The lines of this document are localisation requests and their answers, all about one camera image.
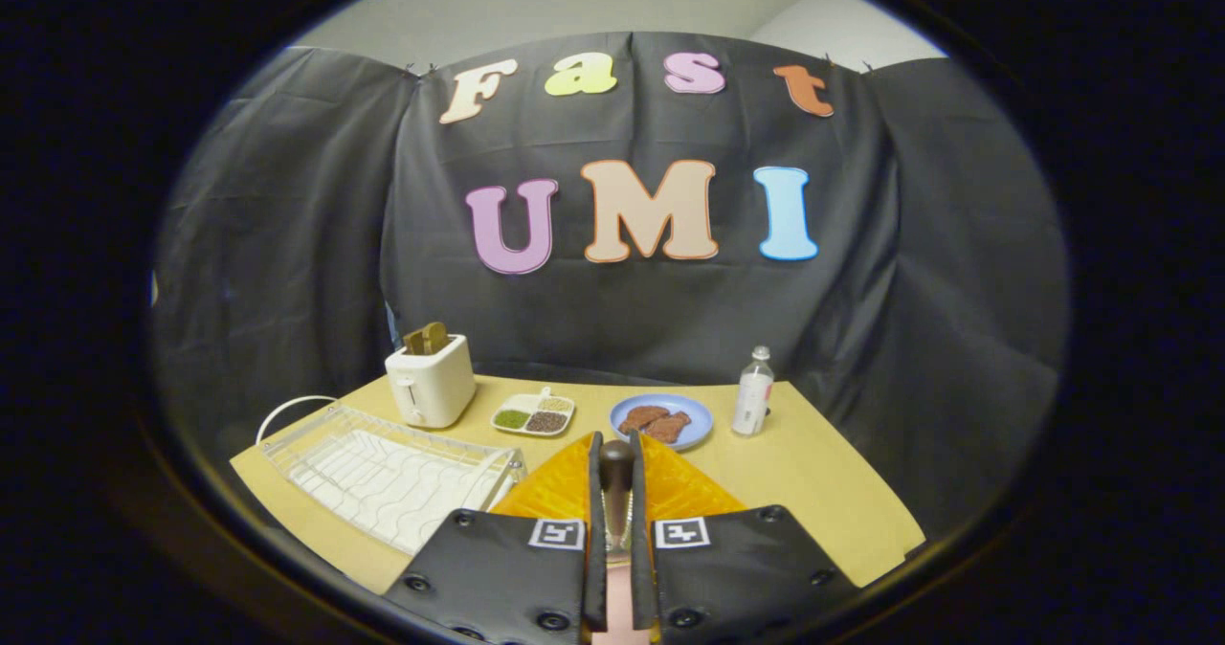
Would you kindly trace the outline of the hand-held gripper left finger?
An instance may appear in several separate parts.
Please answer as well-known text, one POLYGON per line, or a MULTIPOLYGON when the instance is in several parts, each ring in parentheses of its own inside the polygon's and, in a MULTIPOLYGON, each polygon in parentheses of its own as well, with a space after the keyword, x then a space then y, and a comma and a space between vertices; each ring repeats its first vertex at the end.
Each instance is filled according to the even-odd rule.
POLYGON ((603 443, 565 446, 488 512, 451 512, 385 598, 437 644, 590 641, 608 628, 603 443))

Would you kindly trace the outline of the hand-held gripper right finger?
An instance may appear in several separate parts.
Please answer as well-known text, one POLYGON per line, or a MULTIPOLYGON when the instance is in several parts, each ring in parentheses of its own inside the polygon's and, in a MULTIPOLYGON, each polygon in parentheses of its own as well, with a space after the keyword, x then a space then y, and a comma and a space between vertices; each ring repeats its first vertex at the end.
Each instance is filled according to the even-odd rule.
POLYGON ((674 519, 649 509, 664 490, 648 437, 631 436, 635 625, 660 644, 789 644, 831 634, 858 587, 786 505, 674 519))

